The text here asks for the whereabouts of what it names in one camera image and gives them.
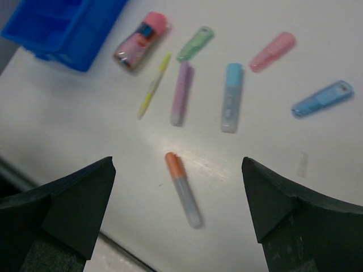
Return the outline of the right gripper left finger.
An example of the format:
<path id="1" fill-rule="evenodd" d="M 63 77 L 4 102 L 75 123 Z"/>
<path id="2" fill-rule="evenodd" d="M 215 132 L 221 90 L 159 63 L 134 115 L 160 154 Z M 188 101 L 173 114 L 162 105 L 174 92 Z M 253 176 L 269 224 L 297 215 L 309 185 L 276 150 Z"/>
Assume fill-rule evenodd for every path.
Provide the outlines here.
<path id="1" fill-rule="evenodd" d="M 113 188 L 112 157 L 1 198 L 1 271 L 83 271 Z"/>

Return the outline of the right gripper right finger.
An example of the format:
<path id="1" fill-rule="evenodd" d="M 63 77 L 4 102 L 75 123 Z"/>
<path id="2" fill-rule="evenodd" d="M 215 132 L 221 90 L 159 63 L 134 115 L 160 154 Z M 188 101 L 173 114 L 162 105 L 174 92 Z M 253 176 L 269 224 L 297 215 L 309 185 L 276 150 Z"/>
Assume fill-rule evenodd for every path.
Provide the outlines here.
<path id="1" fill-rule="evenodd" d="M 362 271 L 362 206 L 242 161 L 256 238 L 269 271 Z"/>

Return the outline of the blue compartment tray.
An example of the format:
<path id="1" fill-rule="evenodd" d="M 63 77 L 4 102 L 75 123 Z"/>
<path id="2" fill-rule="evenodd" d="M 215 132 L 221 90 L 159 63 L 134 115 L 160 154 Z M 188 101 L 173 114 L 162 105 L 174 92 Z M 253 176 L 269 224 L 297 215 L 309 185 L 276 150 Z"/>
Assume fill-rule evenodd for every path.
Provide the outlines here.
<path id="1" fill-rule="evenodd" d="M 126 3 L 21 1 L 1 35 L 39 59 L 86 72 Z"/>

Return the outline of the blue highlighter pen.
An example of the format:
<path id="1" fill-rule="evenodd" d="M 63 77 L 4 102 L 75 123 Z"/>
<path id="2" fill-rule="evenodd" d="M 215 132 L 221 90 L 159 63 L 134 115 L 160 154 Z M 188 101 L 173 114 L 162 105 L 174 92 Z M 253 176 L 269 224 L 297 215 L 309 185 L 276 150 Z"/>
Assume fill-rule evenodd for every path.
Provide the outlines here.
<path id="1" fill-rule="evenodd" d="M 237 131 L 242 83 L 243 66 L 240 63 L 228 64 L 221 116 L 221 131 L 224 133 Z"/>

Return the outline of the thin yellow pen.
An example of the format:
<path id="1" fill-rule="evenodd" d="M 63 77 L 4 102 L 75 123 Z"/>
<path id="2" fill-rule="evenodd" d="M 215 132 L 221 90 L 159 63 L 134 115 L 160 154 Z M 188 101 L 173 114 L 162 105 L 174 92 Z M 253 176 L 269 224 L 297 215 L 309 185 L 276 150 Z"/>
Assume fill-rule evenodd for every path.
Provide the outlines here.
<path id="1" fill-rule="evenodd" d="M 154 80 L 150 83 L 149 89 L 148 89 L 146 96 L 138 111 L 137 118 L 139 120 L 144 116 L 145 112 L 147 111 L 147 109 L 150 105 L 150 102 L 151 102 L 151 100 L 159 86 L 159 83 L 164 75 L 164 72 L 166 71 L 166 69 L 168 67 L 170 58 L 171 58 L 171 53 L 167 53 L 157 70 Z"/>

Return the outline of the pink translucent cap case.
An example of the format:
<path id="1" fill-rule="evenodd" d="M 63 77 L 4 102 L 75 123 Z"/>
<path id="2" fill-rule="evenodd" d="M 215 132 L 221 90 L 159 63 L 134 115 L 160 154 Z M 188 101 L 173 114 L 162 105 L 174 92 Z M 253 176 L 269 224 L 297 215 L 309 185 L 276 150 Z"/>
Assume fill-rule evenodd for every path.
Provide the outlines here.
<path id="1" fill-rule="evenodd" d="M 296 45 L 296 38 L 289 32 L 281 32 L 250 62 L 250 69 L 259 73 L 273 64 Z"/>

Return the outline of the purple highlighter pen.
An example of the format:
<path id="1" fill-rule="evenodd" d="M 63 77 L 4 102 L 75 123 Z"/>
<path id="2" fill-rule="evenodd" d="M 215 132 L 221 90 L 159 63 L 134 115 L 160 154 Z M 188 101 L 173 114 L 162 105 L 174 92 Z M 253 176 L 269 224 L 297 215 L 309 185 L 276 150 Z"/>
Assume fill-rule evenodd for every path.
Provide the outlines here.
<path id="1" fill-rule="evenodd" d="M 193 68 L 188 61 L 180 64 L 170 117 L 170 122 L 174 126 L 180 126 L 183 122 L 192 70 Z"/>

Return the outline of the blue translucent cap case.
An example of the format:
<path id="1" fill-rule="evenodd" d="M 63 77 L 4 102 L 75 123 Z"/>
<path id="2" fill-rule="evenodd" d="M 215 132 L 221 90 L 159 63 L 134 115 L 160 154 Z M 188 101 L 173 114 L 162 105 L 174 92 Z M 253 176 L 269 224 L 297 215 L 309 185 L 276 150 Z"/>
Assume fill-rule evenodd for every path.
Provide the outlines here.
<path id="1" fill-rule="evenodd" d="M 353 95 L 353 87 L 346 81 L 338 80 L 293 105 L 291 113 L 295 118 L 305 118 L 351 99 Z"/>

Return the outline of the pink capped glue bottle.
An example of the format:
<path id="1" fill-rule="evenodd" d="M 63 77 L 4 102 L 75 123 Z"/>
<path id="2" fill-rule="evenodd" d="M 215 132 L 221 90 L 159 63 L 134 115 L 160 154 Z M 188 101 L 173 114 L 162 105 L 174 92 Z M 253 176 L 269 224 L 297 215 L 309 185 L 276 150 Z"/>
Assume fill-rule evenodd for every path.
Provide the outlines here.
<path id="1" fill-rule="evenodd" d="M 113 59 L 124 70 L 134 73 L 169 29 L 170 24 L 165 14 L 149 12 L 136 30 L 116 48 Z"/>

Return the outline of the green translucent cap case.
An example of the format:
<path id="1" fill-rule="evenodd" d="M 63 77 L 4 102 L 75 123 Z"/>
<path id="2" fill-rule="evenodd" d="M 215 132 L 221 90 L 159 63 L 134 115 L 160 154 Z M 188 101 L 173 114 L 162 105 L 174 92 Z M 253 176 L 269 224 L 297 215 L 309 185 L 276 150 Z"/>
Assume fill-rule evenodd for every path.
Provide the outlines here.
<path id="1" fill-rule="evenodd" d="M 213 37 L 214 31 L 210 27 L 205 25 L 200 27 L 193 37 L 183 46 L 176 56 L 176 60 L 180 63 L 191 60 Z"/>

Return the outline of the orange highlighter pen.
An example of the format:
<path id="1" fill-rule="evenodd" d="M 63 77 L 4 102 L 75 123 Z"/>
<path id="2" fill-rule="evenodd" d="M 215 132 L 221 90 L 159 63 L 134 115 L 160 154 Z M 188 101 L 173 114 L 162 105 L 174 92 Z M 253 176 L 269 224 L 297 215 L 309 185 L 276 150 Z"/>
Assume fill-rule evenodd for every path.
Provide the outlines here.
<path id="1" fill-rule="evenodd" d="M 168 152 L 164 158 L 189 225 L 192 228 L 200 228 L 202 217 L 188 183 L 182 159 L 173 152 Z"/>

